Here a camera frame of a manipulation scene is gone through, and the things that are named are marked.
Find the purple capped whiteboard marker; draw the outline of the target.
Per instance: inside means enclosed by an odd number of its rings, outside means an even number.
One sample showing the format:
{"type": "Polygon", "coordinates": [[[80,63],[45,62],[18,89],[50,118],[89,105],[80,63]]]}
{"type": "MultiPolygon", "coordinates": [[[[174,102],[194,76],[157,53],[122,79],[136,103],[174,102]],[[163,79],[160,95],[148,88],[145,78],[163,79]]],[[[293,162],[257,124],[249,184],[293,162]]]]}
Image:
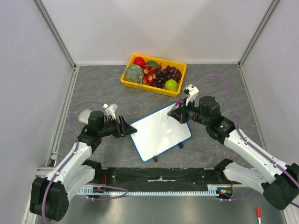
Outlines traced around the purple capped whiteboard marker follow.
{"type": "Polygon", "coordinates": [[[179,98],[177,100],[177,102],[175,103],[175,105],[167,112],[165,119],[163,120],[163,122],[165,122],[168,118],[169,118],[169,113],[175,109],[177,109],[177,107],[180,105],[180,102],[182,101],[182,98],[179,98]]]}

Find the blue framed whiteboard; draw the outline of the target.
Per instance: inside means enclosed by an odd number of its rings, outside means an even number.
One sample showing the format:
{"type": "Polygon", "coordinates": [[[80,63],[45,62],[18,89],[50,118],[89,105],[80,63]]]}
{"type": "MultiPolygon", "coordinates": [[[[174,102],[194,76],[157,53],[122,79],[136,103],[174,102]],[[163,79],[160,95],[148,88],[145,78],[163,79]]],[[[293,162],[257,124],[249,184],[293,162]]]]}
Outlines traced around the blue framed whiteboard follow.
{"type": "Polygon", "coordinates": [[[131,135],[131,139],[143,162],[192,137],[187,123],[180,124],[174,118],[167,118],[167,113],[174,105],[175,103],[169,104],[130,124],[137,130],[131,135]]]}

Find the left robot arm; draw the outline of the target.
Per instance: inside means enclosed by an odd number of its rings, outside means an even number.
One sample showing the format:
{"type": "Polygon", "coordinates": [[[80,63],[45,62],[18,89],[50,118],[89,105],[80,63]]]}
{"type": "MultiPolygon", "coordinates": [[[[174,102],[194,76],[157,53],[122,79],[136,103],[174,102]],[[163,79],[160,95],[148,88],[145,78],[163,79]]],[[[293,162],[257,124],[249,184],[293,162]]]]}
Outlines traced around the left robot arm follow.
{"type": "Polygon", "coordinates": [[[36,177],[32,183],[29,210],[44,222],[59,222],[80,189],[102,180],[101,164],[89,160],[102,138],[121,138],[137,132],[122,116],[107,116],[102,111],[84,110],[78,119],[85,126],[70,152],[50,173],[36,177]]]}

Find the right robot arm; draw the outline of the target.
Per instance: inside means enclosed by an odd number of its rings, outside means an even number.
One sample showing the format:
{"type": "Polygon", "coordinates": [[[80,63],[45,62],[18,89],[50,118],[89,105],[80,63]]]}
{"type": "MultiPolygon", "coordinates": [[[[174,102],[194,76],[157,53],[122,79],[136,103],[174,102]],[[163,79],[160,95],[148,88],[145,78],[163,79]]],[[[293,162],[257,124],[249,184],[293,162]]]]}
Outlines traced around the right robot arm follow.
{"type": "Polygon", "coordinates": [[[246,185],[261,193],[278,210],[284,210],[299,195],[298,164],[288,165],[254,143],[233,121],[221,114],[214,97],[201,97],[198,106],[185,98],[167,114],[180,124],[191,120],[205,126],[212,139],[253,166],[244,168],[230,159],[224,159],[215,167],[214,178],[218,183],[230,180],[246,185]]]}

